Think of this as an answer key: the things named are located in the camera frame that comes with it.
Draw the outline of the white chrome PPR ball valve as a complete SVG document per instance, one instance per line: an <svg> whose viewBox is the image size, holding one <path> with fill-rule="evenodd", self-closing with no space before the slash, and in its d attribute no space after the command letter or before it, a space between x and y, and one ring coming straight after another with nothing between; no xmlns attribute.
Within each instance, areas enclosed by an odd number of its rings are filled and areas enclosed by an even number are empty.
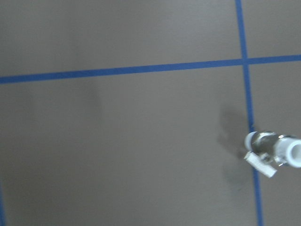
<svg viewBox="0 0 301 226"><path fill-rule="evenodd" d="M301 167L301 140L272 131L254 131L244 139L247 153L244 159L268 178L277 172L273 165Z"/></svg>

